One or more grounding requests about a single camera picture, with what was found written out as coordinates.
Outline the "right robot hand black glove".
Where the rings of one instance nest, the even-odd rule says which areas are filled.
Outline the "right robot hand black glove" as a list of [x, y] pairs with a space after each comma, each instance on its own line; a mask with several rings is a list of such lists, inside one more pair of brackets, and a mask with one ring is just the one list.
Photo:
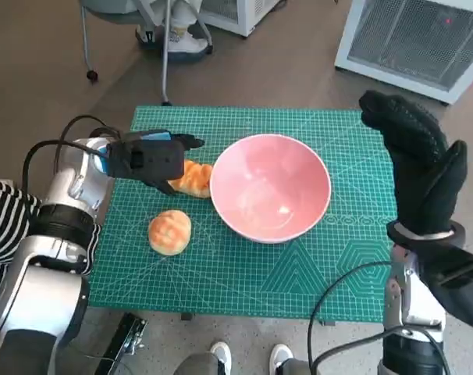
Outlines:
[[468, 174], [466, 142], [450, 145], [427, 109], [399, 95], [369, 90], [359, 106], [362, 123], [382, 135], [393, 163], [397, 222], [419, 236], [452, 231]]

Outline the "left robot hand blue tape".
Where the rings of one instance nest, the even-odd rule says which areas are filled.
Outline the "left robot hand blue tape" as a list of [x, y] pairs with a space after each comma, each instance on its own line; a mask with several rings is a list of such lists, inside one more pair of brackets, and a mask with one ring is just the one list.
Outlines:
[[165, 195], [174, 195], [171, 180], [184, 174], [184, 154], [200, 148], [204, 141], [192, 134], [167, 130], [132, 132], [121, 144], [118, 178], [138, 180]]

